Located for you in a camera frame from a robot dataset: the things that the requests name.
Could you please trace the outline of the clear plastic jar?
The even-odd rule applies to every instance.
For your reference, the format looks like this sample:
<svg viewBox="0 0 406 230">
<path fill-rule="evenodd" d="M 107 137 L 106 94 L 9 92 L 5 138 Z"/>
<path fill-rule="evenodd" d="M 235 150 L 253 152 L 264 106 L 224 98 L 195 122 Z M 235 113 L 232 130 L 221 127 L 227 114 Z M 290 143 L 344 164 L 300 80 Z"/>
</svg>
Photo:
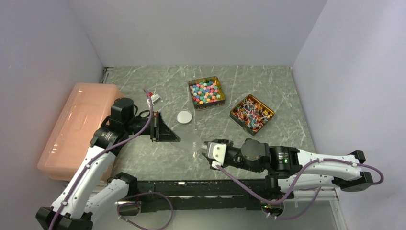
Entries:
<svg viewBox="0 0 406 230">
<path fill-rule="evenodd" d="M 200 161 L 205 160 L 205 154 L 207 152 L 207 144 L 203 143 L 198 150 L 193 153 L 193 157 Z"/>
</svg>

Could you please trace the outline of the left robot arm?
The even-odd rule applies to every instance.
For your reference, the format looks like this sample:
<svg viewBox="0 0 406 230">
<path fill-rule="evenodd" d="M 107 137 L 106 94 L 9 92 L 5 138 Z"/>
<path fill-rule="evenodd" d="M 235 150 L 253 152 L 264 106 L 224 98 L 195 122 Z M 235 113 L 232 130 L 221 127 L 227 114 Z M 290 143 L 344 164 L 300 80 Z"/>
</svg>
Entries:
<svg viewBox="0 0 406 230">
<path fill-rule="evenodd" d="M 140 135 L 149 135 L 153 142 L 179 142 L 176 135 L 153 108 L 147 116 L 137 115 L 138 108 L 130 98 L 119 98 L 111 106 L 111 114 L 94 133 L 90 147 L 72 180 L 50 207 L 41 207 L 35 218 L 45 230 L 90 230 L 109 205 L 123 199 L 153 196 L 154 191 L 139 188 L 137 178 L 121 172 L 94 197 L 91 193 L 107 167 L 114 162 L 122 147 Z"/>
</svg>

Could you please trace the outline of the gold tin of star candies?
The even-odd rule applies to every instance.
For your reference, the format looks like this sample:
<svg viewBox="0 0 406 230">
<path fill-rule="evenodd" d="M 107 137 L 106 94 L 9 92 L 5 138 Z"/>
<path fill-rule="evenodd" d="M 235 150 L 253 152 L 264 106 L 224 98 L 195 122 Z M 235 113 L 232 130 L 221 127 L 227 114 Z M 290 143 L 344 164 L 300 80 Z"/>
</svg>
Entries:
<svg viewBox="0 0 406 230">
<path fill-rule="evenodd" d="M 225 104 L 226 97 L 217 76 L 190 80 L 188 88 L 195 110 L 209 109 Z"/>
</svg>

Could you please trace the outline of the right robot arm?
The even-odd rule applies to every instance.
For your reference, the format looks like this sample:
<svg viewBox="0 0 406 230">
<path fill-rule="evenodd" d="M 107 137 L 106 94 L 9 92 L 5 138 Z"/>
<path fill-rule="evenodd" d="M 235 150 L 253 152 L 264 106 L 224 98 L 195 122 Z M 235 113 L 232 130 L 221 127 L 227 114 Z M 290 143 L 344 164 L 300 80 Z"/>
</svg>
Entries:
<svg viewBox="0 0 406 230">
<path fill-rule="evenodd" d="M 201 151 L 213 170 L 234 167 L 267 172 L 271 181 L 264 185 L 264 194 L 270 199 L 293 190 L 338 187 L 344 192 L 359 192 L 375 184 L 372 174 L 363 170 L 365 156 L 359 150 L 333 156 L 247 138 L 239 148 L 230 140 L 208 141 L 202 144 Z"/>
</svg>

